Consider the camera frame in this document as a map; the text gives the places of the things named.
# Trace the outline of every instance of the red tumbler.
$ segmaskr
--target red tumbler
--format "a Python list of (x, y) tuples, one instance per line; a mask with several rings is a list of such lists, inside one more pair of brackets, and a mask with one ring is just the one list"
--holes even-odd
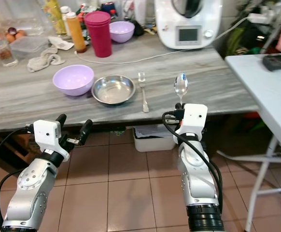
[(91, 43), (97, 57), (109, 57), (112, 54), (110, 33), (111, 16), (103, 11), (88, 13), (84, 17)]

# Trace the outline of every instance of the towel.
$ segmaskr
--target towel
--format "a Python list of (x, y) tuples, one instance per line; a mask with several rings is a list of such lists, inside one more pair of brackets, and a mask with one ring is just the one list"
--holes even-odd
[(46, 50), (41, 52), (40, 57), (32, 58), (28, 61), (27, 69), (29, 72), (33, 73), (38, 70), (44, 69), (51, 65), (63, 64), (65, 60), (61, 59), (57, 55), (58, 49), (55, 46), (51, 46)]

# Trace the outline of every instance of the white cable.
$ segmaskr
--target white cable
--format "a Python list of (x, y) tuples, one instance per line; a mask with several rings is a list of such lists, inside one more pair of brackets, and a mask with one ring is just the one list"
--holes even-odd
[[(239, 24), (241, 24), (243, 21), (245, 21), (247, 19), (246, 18), (243, 18), (241, 19), (238, 23), (236, 23), (234, 26), (232, 26), (230, 29), (226, 30), (225, 32), (223, 32), (221, 35), (219, 35), (217, 38), (215, 38), (215, 40), (218, 40), (220, 39), (222, 36), (224, 36), (225, 34), (229, 33), (230, 31), (234, 30)], [(189, 51), (189, 50), (193, 50), (193, 48), (190, 48), (190, 49), (184, 49), (184, 50), (179, 50), (179, 51), (175, 51), (175, 52), (168, 52), (168, 53), (164, 53), (164, 54), (161, 54), (161, 55), (156, 55), (156, 56), (153, 56), (153, 57), (148, 57), (148, 58), (143, 58), (143, 59), (138, 59), (138, 60), (134, 60), (134, 61), (128, 61), (128, 62), (99, 62), (99, 61), (92, 61), (92, 60), (87, 60), (85, 58), (82, 58), (80, 57), (77, 52), (75, 51), (74, 54), (81, 60), (83, 61), (86, 61), (86, 62), (90, 62), (90, 63), (95, 63), (95, 64), (131, 64), (131, 63), (137, 63), (137, 62), (140, 62), (140, 61), (144, 61), (144, 60), (148, 60), (148, 59), (153, 59), (153, 58), (156, 58), (156, 57), (162, 57), (162, 56), (166, 56), (166, 55), (169, 55), (169, 54), (174, 54), (174, 53), (178, 53), (178, 52), (183, 52), (183, 51)]]
[(238, 27), (243, 21), (245, 21), (248, 17), (245, 17), (243, 19), (241, 19), (240, 21), (238, 21), (234, 26), (232, 26), (230, 29), (226, 30), (225, 32), (223, 32), (221, 35), (217, 36), (217, 38), (215, 40), (220, 39), (222, 36), (224, 36), (225, 34), (228, 34), (230, 31), (234, 30), (236, 27)]
[(92, 61), (92, 60), (87, 60), (87, 59), (84, 59), (82, 57), (80, 57), (77, 52), (75, 51), (74, 54), (81, 60), (83, 61), (87, 61), (87, 62), (90, 62), (90, 63), (95, 63), (95, 64), (130, 64), (130, 63), (136, 63), (136, 62), (140, 62), (140, 61), (143, 61), (143, 60), (147, 60), (147, 59), (153, 59), (153, 58), (156, 58), (156, 57), (162, 57), (162, 56), (166, 56), (166, 55), (169, 55), (169, 54), (174, 54), (174, 53), (178, 53), (178, 52), (182, 52), (182, 51), (187, 51), (189, 49), (185, 49), (185, 50), (179, 50), (179, 51), (175, 51), (175, 52), (168, 52), (168, 53), (164, 53), (164, 54), (161, 54), (161, 55), (156, 55), (156, 56), (153, 56), (153, 57), (148, 57), (148, 58), (144, 58), (144, 59), (138, 59), (138, 60), (135, 60), (135, 61), (128, 61), (128, 62), (98, 62), (98, 61)]

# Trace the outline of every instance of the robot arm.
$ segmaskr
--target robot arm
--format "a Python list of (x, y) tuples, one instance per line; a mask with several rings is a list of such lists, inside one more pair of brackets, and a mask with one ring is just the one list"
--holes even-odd
[(83, 145), (92, 121), (83, 125), (78, 140), (61, 136), (66, 116), (57, 121), (38, 120), (30, 125), (42, 154), (18, 177), (17, 190), (12, 197), (2, 225), (2, 232), (36, 232), (47, 208), (48, 194), (53, 188), (57, 168), (69, 159), (74, 145)]
[[(176, 120), (181, 121), (181, 126), (175, 133), (185, 138), (209, 162), (200, 143), (207, 107), (186, 104), (184, 109), (175, 111), (174, 115)], [(174, 141), (179, 145), (177, 166), (182, 174), (182, 189), (190, 231), (224, 231), (217, 192), (207, 164), (195, 150), (175, 135)]]

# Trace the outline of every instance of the tiled floor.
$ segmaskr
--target tiled floor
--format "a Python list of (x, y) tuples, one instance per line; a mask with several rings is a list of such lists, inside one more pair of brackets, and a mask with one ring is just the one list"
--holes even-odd
[[(243, 151), (231, 143), (234, 151)], [(244, 146), (259, 148), (253, 141)], [(176, 168), (177, 151), (141, 153), (131, 131), (90, 135), (59, 168), (40, 232), (187, 232), (187, 216)], [(223, 220), (228, 232), (243, 232), (259, 164), (238, 164), (215, 155), (224, 182)], [(0, 169), (0, 180), (6, 172)], [(268, 171), (264, 188), (281, 186), (281, 166)], [(5, 183), (5, 213), (15, 190)], [(259, 197), (252, 232), (281, 231), (281, 194)]]

